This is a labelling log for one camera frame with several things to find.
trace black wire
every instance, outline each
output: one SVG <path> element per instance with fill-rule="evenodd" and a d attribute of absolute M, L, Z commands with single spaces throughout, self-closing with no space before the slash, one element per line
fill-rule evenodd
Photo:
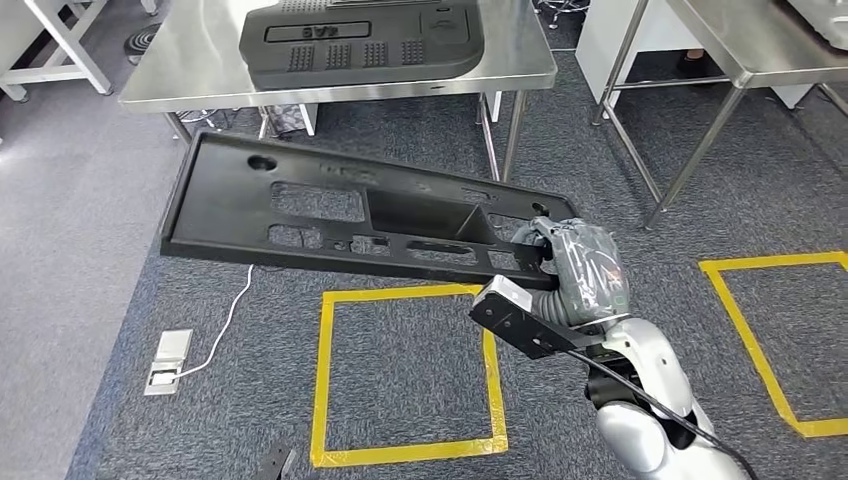
<path fill-rule="evenodd" d="M 751 480 L 758 480 L 757 474 L 754 472 L 754 468 L 751 467 L 751 464 L 749 464 L 747 460 L 745 460 L 745 457 L 743 457 L 742 454 L 740 454 L 739 452 L 737 452 L 736 450 L 734 450 L 733 448 L 731 448 L 730 446 L 728 446 L 727 444 L 725 444 L 724 442 L 719 440 L 718 438 L 714 437 L 713 435 L 710 435 L 709 433 L 704 431 L 702 428 L 698 427 L 697 425 L 692 424 L 691 422 L 689 422 L 685 418 L 674 413 L 674 411 L 672 411 L 670 408 L 668 408 L 665 405 L 663 405 L 662 403 L 660 403 L 659 400 L 648 395 L 644 390 L 642 390 L 638 386 L 634 385 L 629 380 L 622 377 L 621 375 L 619 375 L 618 373 L 616 373 L 615 371 L 613 371 L 609 367 L 607 367 L 603 364 L 600 364 L 600 363 L 592 360 L 591 358 L 589 358 L 589 357 L 587 357 L 587 356 L 585 356 L 581 353 L 578 353 L 574 350 L 569 350 L 565 353 L 567 353 L 568 355 L 571 355 L 572 357 L 576 358 L 577 360 L 580 360 L 581 362 L 585 363 L 586 365 L 589 365 L 590 368 L 594 368 L 596 370 L 601 371 L 602 373 L 604 373 L 608 377 L 612 378 L 613 380 L 617 381 L 618 383 L 620 383 L 620 384 L 624 385 L 625 387 L 627 387 L 628 389 L 630 389 L 630 391 L 632 391 L 634 394 L 636 394 L 637 397 L 639 397 L 642 400 L 651 404 L 652 407 L 661 411 L 666 416 L 668 416 L 669 418 L 671 418 L 672 420 L 674 420 L 675 422 L 680 424 L 681 427 L 685 428 L 686 430 L 689 430 L 690 432 L 694 433 L 695 435 L 700 435 L 706 441 L 715 445 L 717 449 L 719 449 L 722 452 L 730 455 L 734 460 L 736 460 L 740 465 L 742 465 L 742 468 L 745 469 L 745 472 L 748 473 L 748 476 L 751 477 Z"/>

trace yellow tape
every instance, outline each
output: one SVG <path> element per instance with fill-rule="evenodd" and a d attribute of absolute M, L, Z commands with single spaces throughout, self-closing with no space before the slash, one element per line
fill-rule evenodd
<path fill-rule="evenodd" d="M 326 451 L 327 409 L 330 398 L 330 352 L 333 339 L 333 312 L 337 302 L 372 302 L 401 298 L 476 295 L 479 285 L 428 285 L 420 287 L 385 288 L 324 292 L 321 308 L 321 328 L 318 337 L 318 362 L 315 374 L 315 402 L 312 415 L 310 459 L 316 467 L 349 467 L 385 463 L 414 462 L 443 458 L 490 455 L 505 452 L 509 447 L 506 435 L 503 395 L 501 393 L 498 354 L 495 337 L 483 332 L 483 362 L 486 370 L 486 389 L 489 396 L 489 416 L 492 438 L 456 442 L 426 443 L 397 447 L 363 448 Z"/>
<path fill-rule="evenodd" d="M 704 260 L 701 270 L 745 270 L 748 268 L 792 267 L 796 265 L 815 265 L 819 263 L 838 263 L 848 268 L 848 254 L 841 251 L 821 253 L 800 253 L 795 255 L 772 255 L 768 257 L 728 258 L 725 260 Z"/>
<path fill-rule="evenodd" d="M 699 263 L 701 270 L 707 274 L 713 287 L 718 293 L 721 303 L 724 305 L 733 326 L 739 332 L 742 338 L 742 343 L 745 344 L 745 349 L 751 356 L 754 362 L 754 368 L 763 379 L 771 397 L 772 404 L 786 423 L 794 428 L 798 433 L 807 438 L 812 437 L 828 437 L 834 435 L 848 434 L 848 418 L 831 418 L 827 420 L 810 420 L 800 421 L 792 411 L 783 389 L 780 388 L 780 383 L 774 374 L 765 353 L 760 347 L 754 332 L 745 321 L 745 317 L 739 310 L 733 294 L 727 288 L 727 284 L 721 277 L 722 270 L 741 270 L 747 268 L 768 268 L 768 267 L 784 267 L 795 265 L 813 265 L 822 263 L 838 263 L 843 269 L 848 269 L 848 255 L 845 252 L 824 252 L 824 253 L 809 253 L 799 255 L 775 255 L 771 257 L 752 257 L 752 258 L 736 258 L 727 260 L 705 260 Z"/>

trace black panel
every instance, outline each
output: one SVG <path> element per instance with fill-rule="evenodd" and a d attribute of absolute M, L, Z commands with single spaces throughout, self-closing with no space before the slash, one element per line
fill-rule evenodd
<path fill-rule="evenodd" d="M 292 205 L 301 192 L 301 203 Z M 541 270 L 541 250 L 502 240 L 489 221 L 490 215 L 529 220 L 536 216 L 533 204 L 547 206 L 555 220 L 576 216 L 568 200 L 556 195 L 205 132 L 187 153 L 161 250 L 477 284 L 500 273 L 527 288 L 551 289 L 556 277 Z M 514 261 L 496 268 L 496 256 Z"/>
<path fill-rule="evenodd" d="M 258 89 L 453 78 L 483 56 L 476 0 L 333 6 L 248 12 L 239 49 Z"/>

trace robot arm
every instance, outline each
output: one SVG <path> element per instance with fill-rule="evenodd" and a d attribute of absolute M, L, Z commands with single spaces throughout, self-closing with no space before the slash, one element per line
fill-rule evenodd
<path fill-rule="evenodd" d="M 475 321 L 531 358 L 569 352 L 600 364 L 641 387 L 668 412 L 713 434 L 665 335 L 630 316 L 629 287 L 609 233 L 580 219 L 536 217 L 513 241 L 549 245 L 559 286 L 528 292 L 498 276 L 475 299 Z M 585 356 L 575 353 L 579 350 Z M 590 369 L 586 396 L 598 409 L 601 436 L 636 478 L 748 477 L 726 450 L 597 368 Z"/>

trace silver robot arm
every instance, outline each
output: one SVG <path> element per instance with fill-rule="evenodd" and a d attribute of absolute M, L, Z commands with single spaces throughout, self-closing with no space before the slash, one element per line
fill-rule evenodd
<path fill-rule="evenodd" d="M 693 397 L 668 339 L 653 323 L 630 317 L 629 287 L 609 233 L 580 219 L 537 217 L 516 237 L 521 243 L 550 244 L 560 280 L 557 290 L 531 292 L 533 315 L 603 339 L 588 346 L 587 355 L 637 379 L 648 395 L 712 435 L 712 423 Z M 601 436 L 636 478 L 748 478 L 724 451 L 606 377 L 590 372 L 587 396 L 598 409 Z"/>

